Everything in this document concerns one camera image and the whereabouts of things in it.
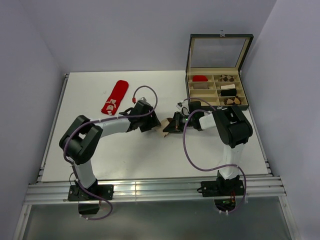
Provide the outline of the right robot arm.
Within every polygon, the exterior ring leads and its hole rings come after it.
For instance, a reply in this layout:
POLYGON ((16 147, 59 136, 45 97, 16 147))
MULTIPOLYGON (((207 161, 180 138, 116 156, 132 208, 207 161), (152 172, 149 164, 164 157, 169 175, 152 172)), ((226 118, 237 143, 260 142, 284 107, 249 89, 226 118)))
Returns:
POLYGON ((182 144, 186 151, 186 130, 192 127, 197 131, 216 128, 220 140, 223 143, 222 165, 215 167, 218 170, 216 183, 217 191, 222 195, 229 194, 233 188, 232 181, 239 179, 239 162, 245 144, 253 135, 253 128, 246 116, 237 105, 225 109, 217 109, 211 106, 211 112, 202 108, 201 100, 188 103, 188 113, 185 114, 183 104, 178 104, 180 111, 174 113, 173 118, 168 120, 167 126, 162 130, 164 133, 182 133, 182 144))

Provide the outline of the beige sock brown toe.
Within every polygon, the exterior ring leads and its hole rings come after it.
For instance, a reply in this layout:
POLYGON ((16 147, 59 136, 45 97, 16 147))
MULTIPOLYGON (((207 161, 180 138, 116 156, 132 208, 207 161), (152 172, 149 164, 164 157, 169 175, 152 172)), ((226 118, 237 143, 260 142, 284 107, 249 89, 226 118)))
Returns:
POLYGON ((162 138, 165 138, 169 132, 168 131, 164 131, 164 129, 166 127, 169 126, 169 124, 171 123, 171 121, 173 120, 173 118, 171 117, 167 117, 165 119, 163 119, 161 122, 160 122, 160 126, 156 126, 154 128, 154 130, 162 137, 162 138))

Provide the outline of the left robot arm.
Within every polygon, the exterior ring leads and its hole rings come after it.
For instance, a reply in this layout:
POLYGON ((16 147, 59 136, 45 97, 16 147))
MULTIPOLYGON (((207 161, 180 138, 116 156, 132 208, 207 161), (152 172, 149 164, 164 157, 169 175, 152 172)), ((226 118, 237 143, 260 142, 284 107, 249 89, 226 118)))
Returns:
POLYGON ((91 158, 101 138, 136 129, 143 133, 160 125, 154 108, 143 99, 114 117, 91 120, 79 115, 59 141, 64 159, 71 164, 80 182, 79 194, 91 200, 98 193, 98 180, 93 173, 91 158))

